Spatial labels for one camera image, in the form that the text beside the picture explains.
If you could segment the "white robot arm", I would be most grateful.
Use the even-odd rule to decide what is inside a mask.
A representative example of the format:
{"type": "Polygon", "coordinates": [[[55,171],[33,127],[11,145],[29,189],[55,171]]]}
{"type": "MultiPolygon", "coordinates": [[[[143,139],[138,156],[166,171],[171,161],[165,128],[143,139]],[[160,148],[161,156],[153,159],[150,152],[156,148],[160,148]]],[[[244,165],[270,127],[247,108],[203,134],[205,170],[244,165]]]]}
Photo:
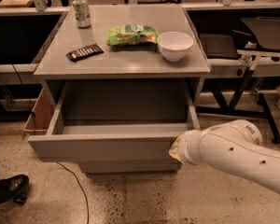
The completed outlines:
{"type": "Polygon", "coordinates": [[[253,123],[237,119],[180,134],[169,154],[183,164],[205,163],[280,194],[280,151],[262,147],[261,142],[253,123]]]}

